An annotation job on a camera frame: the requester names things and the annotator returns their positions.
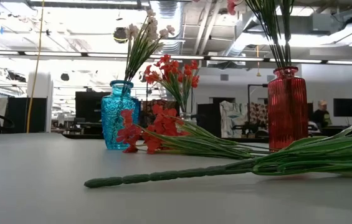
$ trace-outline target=table surface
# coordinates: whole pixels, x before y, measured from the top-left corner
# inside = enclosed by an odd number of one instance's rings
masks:
[[[88,189],[94,177],[233,162],[124,154],[102,140],[0,135],[0,223],[352,223],[352,179],[253,174]]]

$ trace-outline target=seated person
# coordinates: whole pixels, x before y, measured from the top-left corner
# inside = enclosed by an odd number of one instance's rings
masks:
[[[327,103],[325,100],[319,101],[318,110],[316,110],[310,118],[310,121],[316,123],[320,129],[332,125],[331,116],[330,113],[326,110],[326,106]]]

